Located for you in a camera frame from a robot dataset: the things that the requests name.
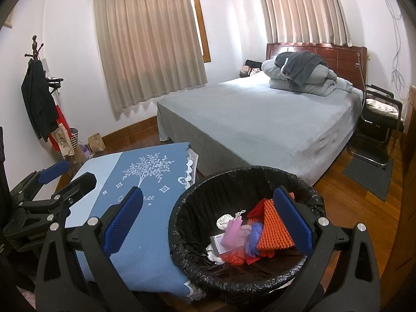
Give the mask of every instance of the blue gripper pad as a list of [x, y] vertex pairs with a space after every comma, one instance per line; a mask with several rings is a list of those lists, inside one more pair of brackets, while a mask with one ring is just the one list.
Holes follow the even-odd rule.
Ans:
[[128, 232], [143, 206], [143, 193], [141, 189], [135, 189], [129, 197], [126, 197], [122, 208], [116, 214], [104, 233], [103, 251], [109, 257], [120, 250]]
[[59, 163], [52, 165], [45, 171], [42, 171], [37, 179], [39, 184], [45, 185], [53, 181], [55, 178], [63, 175], [69, 170], [69, 163], [66, 160], [62, 160]]
[[283, 189], [278, 187], [273, 193], [276, 211], [292, 237], [297, 251], [310, 257], [313, 253], [312, 231], [293, 203], [292, 197]]

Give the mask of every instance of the wooden cabinet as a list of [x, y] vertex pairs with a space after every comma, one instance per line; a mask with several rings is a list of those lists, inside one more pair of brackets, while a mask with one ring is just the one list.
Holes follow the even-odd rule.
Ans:
[[412, 88], [402, 139], [403, 200], [396, 239], [381, 277], [381, 305], [387, 304], [416, 265], [416, 89]]
[[403, 171], [407, 171], [410, 160], [416, 151], [416, 88], [410, 87], [409, 102], [405, 114], [404, 134], [401, 138], [401, 155], [403, 160]]

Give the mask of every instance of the white wall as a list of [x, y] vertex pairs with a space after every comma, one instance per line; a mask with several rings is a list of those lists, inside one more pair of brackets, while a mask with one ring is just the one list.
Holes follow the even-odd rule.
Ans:
[[[16, 6], [13, 28], [0, 30], [0, 126], [3, 127], [5, 169], [12, 189], [29, 173], [50, 167], [57, 160], [51, 144], [39, 140], [24, 106], [21, 86], [28, 69], [32, 36], [42, 42], [45, 0], [20, 0]], [[57, 180], [44, 186], [37, 198], [49, 198]]]
[[[264, 60], [266, 42], [258, 46], [261, 54], [251, 51], [243, 0], [201, 0], [201, 5], [212, 61], [205, 64], [209, 84], [237, 78], [246, 59]], [[44, 38], [51, 74], [65, 79], [61, 91], [64, 114], [84, 137], [96, 132], [106, 135], [156, 115], [157, 100], [113, 113], [101, 66], [93, 0], [46, 0]]]
[[[398, 13], [396, 0], [391, 0]], [[353, 45], [365, 46], [370, 54], [368, 82], [389, 89], [405, 99], [415, 84], [414, 27], [406, 17], [398, 20], [402, 47], [400, 72], [406, 88], [400, 95], [391, 83], [396, 54], [392, 17], [384, 0], [341, 0]], [[151, 100], [121, 114], [111, 109], [96, 38], [93, 0], [46, 0], [44, 12], [45, 55], [53, 76], [65, 79], [61, 97], [70, 126], [84, 137], [106, 135], [157, 113]], [[260, 0], [201, 0], [211, 53], [205, 64], [209, 84], [238, 77], [246, 59], [265, 59], [266, 32]]]
[[[400, 14], [397, 1], [390, 1], [395, 13]], [[412, 84], [411, 53], [408, 32], [404, 23], [407, 15], [397, 20], [401, 36], [399, 71], [406, 86], [398, 92], [391, 82], [392, 61], [397, 47], [393, 19], [388, 12], [385, 0], [341, 0], [341, 4], [353, 45], [367, 47], [370, 54], [370, 60], [367, 62], [367, 82], [392, 91], [397, 99], [404, 101], [408, 96], [409, 86]]]

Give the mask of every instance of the wooden window frame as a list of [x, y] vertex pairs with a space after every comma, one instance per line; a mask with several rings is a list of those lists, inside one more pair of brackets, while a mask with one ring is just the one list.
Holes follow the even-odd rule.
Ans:
[[202, 15], [202, 8], [201, 8], [201, 1], [200, 0], [193, 0], [195, 3], [195, 11], [196, 11], [196, 18], [199, 28], [199, 34], [201, 36], [201, 43], [202, 43], [202, 57], [204, 63], [211, 62], [211, 55], [209, 53], [209, 46], [208, 46], [208, 38], [207, 32], [205, 30], [205, 23], [204, 17]]

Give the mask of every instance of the tree pattern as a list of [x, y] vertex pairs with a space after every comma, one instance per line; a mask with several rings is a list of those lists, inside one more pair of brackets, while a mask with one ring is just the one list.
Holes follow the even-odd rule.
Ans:
[[158, 183], [160, 183], [163, 173], [170, 172], [169, 167], [174, 160], [168, 160], [166, 155], [160, 159], [159, 154], [156, 153], [154, 155], [147, 155], [147, 157], [139, 157], [140, 162], [132, 163], [127, 170], [123, 171], [123, 180], [131, 175], [139, 176], [140, 181], [138, 187], [140, 187], [141, 182], [146, 177], [155, 176], [158, 179]]

